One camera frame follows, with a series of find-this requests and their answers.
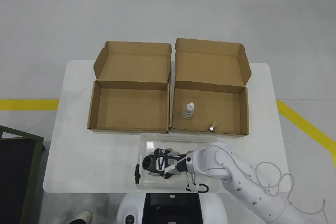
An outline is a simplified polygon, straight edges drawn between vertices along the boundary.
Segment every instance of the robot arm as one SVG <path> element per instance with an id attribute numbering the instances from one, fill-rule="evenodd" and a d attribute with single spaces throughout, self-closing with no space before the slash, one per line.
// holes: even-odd
<path id="1" fill-rule="evenodd" d="M 186 154 L 186 169 L 191 174 L 221 180 L 224 188 L 264 222 L 272 224 L 313 224 L 286 200 L 277 196 L 268 180 L 240 161 L 227 145 L 212 143 Z"/>

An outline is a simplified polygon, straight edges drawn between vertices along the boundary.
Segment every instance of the black panel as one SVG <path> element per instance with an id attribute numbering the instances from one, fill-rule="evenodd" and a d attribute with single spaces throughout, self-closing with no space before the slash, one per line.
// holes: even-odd
<path id="1" fill-rule="evenodd" d="M 142 224 L 202 224 L 198 194 L 147 194 Z"/>
<path id="2" fill-rule="evenodd" d="M 20 223 L 35 140 L 3 139 L 0 143 L 0 223 Z"/>

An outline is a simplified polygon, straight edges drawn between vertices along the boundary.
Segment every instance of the yellow floor line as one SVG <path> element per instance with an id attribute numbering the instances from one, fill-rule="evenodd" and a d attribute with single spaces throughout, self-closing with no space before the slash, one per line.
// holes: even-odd
<path id="1" fill-rule="evenodd" d="M 57 110 L 58 103 L 59 99 L 0 99 L 0 110 Z M 336 142 L 280 100 L 277 100 L 277 106 L 280 114 L 331 153 L 336 169 Z"/>
<path id="2" fill-rule="evenodd" d="M 57 110 L 59 99 L 0 99 L 0 110 Z"/>
<path id="3" fill-rule="evenodd" d="M 332 160 L 334 162 L 334 166 L 336 169 L 336 142 L 334 142 L 326 134 L 318 130 L 315 126 L 313 126 L 305 118 L 300 116 L 298 113 L 296 113 L 294 110 L 289 108 L 286 104 L 284 104 L 280 100 L 277 100 L 276 103 L 278 106 L 278 111 L 281 115 L 283 115 L 285 118 L 291 121 L 294 125 L 299 127 L 303 132 L 305 132 L 312 139 L 320 143 L 323 147 L 325 147 L 331 153 Z"/>

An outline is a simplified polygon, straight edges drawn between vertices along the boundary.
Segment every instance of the white bottle cap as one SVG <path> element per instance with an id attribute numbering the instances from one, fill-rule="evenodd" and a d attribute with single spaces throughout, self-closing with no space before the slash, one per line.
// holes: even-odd
<path id="1" fill-rule="evenodd" d="M 187 105 L 187 109 L 188 110 L 193 110 L 194 109 L 194 103 L 189 103 L 188 105 Z"/>

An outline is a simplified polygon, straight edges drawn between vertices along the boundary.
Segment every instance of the white table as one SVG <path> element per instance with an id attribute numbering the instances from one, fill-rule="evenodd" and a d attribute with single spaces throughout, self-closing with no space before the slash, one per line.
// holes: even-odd
<path id="1" fill-rule="evenodd" d="M 67 64 L 44 190 L 49 193 L 148 192 L 139 190 L 134 183 L 139 134 L 92 132 L 86 128 L 95 80 L 93 64 L 92 60 L 73 60 Z M 238 156 L 251 165 L 270 161 L 286 173 L 288 167 L 270 68 L 264 63 L 251 63 L 250 68 L 252 75 L 247 84 L 250 135 L 218 136 L 218 139 L 233 146 Z M 278 181 L 278 172 L 273 167 L 262 165 L 259 170 L 271 183 Z M 288 191 L 290 186 L 290 180 L 286 179 L 281 191 Z M 221 186 L 219 192 L 225 191 Z"/>

